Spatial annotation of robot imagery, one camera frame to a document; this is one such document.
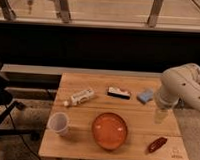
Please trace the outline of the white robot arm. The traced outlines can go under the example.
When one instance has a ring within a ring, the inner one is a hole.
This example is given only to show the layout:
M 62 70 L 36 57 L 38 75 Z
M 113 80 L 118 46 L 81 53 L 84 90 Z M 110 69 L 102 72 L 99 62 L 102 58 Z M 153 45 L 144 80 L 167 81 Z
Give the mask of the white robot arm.
M 161 75 L 161 85 L 154 93 L 154 121 L 162 123 L 180 99 L 200 113 L 199 80 L 200 67 L 197 64 L 186 63 L 166 69 Z

